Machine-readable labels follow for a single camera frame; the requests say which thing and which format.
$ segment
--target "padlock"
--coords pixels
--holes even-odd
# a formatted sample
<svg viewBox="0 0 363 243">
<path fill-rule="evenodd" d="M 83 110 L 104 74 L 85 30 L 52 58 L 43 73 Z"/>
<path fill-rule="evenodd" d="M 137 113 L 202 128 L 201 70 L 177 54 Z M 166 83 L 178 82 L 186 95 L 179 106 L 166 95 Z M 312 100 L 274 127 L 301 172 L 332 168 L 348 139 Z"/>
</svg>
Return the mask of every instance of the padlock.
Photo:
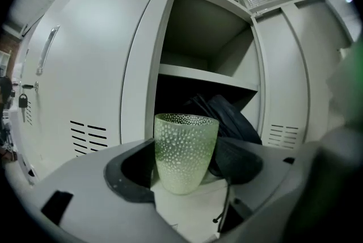
<svg viewBox="0 0 363 243">
<path fill-rule="evenodd" d="M 19 96 L 19 108 L 27 108 L 28 107 L 28 97 L 25 94 L 21 94 Z"/>
</svg>

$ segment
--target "open locker door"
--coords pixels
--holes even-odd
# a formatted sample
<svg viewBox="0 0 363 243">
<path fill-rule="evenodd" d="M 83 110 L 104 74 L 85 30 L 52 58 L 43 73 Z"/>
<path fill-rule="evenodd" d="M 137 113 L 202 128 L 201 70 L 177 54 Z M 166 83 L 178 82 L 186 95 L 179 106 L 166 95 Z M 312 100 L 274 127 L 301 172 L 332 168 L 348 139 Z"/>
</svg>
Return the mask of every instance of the open locker door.
<svg viewBox="0 0 363 243">
<path fill-rule="evenodd" d="M 26 92 L 37 153 L 31 163 L 40 179 L 72 158 L 120 144 L 124 71 L 148 3 L 70 0 L 56 21 L 42 20 L 22 81 L 39 85 Z"/>
</svg>

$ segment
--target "locker shelf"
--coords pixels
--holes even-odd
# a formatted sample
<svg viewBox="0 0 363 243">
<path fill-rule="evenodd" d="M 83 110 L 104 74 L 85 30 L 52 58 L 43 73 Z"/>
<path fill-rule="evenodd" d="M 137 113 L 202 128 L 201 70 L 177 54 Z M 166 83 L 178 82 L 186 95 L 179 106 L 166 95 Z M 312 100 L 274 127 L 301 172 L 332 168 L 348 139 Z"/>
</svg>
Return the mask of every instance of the locker shelf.
<svg viewBox="0 0 363 243">
<path fill-rule="evenodd" d="M 258 86 L 239 79 L 224 76 L 223 74 L 206 72 L 204 70 L 185 68 L 183 66 L 160 64 L 159 74 L 166 76 L 197 79 L 206 82 L 221 83 L 223 85 L 240 87 L 242 89 L 257 91 Z"/>
</svg>

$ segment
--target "green glass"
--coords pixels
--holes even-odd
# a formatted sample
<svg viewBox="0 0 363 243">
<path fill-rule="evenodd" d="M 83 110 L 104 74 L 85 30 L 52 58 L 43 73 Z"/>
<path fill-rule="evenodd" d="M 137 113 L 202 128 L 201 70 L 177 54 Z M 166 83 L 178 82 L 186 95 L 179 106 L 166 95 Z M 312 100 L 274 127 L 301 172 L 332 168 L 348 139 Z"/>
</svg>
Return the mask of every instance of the green glass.
<svg viewBox="0 0 363 243">
<path fill-rule="evenodd" d="M 155 159 L 161 182 L 173 194 L 197 189 L 216 145 L 219 122 L 185 115 L 155 116 Z"/>
</svg>

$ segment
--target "textured glass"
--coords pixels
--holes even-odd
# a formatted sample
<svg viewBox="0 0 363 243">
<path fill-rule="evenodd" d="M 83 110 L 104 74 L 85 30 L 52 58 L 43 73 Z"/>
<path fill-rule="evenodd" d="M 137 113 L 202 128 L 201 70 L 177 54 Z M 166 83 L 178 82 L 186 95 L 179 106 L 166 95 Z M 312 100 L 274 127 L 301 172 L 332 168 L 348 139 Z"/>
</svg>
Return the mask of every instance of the textured glass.
<svg viewBox="0 0 363 243">
<path fill-rule="evenodd" d="M 217 120 L 185 114 L 155 116 L 155 159 L 161 182 L 182 195 L 197 189 L 216 144 Z"/>
</svg>

